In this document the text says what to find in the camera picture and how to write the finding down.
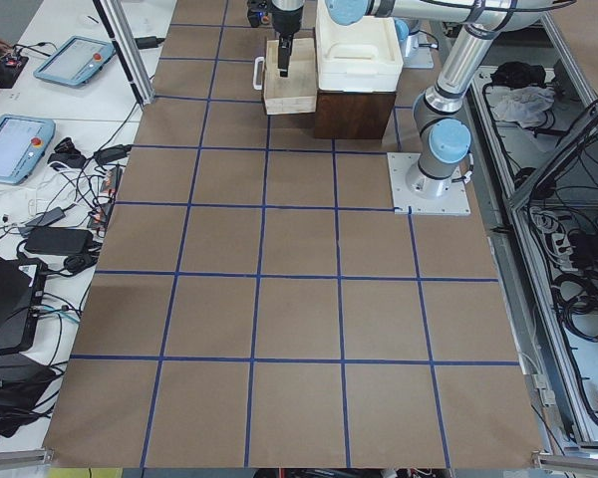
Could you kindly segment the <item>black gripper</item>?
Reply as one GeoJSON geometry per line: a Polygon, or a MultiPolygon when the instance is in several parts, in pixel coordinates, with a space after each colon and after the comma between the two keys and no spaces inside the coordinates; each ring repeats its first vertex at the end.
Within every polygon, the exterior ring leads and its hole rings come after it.
{"type": "Polygon", "coordinates": [[[278,44],[278,70],[281,78],[289,75],[293,36],[302,24],[304,0],[272,0],[270,13],[275,31],[280,35],[278,44]]]}

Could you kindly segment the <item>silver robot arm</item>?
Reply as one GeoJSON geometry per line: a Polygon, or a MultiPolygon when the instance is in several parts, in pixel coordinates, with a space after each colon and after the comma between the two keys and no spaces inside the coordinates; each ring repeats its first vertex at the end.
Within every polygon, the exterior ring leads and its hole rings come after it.
{"type": "Polygon", "coordinates": [[[406,173],[408,189],[425,199],[444,196],[466,157],[471,135],[453,116],[493,41],[502,32],[523,29],[570,1],[327,1],[330,18],[350,26],[365,16],[455,22],[462,25],[436,82],[417,98],[414,118],[423,144],[418,162],[406,173]]]}

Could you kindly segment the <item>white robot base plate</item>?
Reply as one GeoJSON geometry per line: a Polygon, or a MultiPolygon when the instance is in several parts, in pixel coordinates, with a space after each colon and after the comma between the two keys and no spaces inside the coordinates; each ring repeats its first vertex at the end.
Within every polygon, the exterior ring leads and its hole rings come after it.
{"type": "Polygon", "coordinates": [[[436,180],[419,169],[419,153],[387,154],[393,210],[402,215],[468,216],[466,185],[457,166],[450,178],[436,180]]]}

